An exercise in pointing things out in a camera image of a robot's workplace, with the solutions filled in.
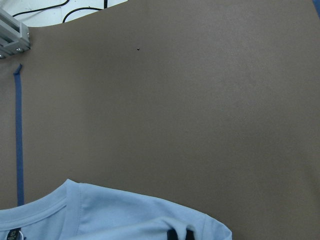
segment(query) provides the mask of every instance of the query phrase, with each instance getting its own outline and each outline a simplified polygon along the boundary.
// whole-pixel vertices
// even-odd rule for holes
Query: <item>clothing tag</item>
[[[185,240],[195,240],[194,232],[191,230],[186,230]]]
[[[20,240],[20,230],[21,227],[16,229],[11,229],[6,237],[6,240]]]

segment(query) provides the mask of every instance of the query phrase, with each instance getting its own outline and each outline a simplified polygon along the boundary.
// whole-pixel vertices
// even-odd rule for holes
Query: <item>dark label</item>
[[[10,230],[8,236],[6,237],[6,240],[19,240],[20,230],[21,228]]]

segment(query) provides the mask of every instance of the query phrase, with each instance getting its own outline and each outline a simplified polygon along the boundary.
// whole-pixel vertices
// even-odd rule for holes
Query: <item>white floor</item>
[[[59,5],[66,0],[0,0],[0,8],[4,9],[10,15],[20,12],[31,11],[49,6]],[[126,2],[127,0],[108,0],[108,8],[114,5]],[[44,27],[50,25],[61,24],[64,17],[72,10],[91,7],[104,8],[104,0],[70,0],[66,5],[52,8],[44,11],[33,12],[18,15],[15,18],[29,27]],[[72,13],[66,22],[83,17],[96,12],[95,10],[80,10]]]

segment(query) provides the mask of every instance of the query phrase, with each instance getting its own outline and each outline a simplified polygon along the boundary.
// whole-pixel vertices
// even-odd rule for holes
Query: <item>brown table surface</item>
[[[1,209],[21,63],[27,203],[69,178],[197,209],[235,240],[320,239],[311,0],[130,0],[30,37],[0,61]]]

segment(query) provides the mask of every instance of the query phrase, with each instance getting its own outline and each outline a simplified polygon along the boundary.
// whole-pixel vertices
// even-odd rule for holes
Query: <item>t-shirt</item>
[[[69,179],[41,199],[0,210],[0,240],[15,229],[18,240],[167,240],[170,230],[178,240],[187,231],[195,240],[232,239],[224,224],[197,210]]]

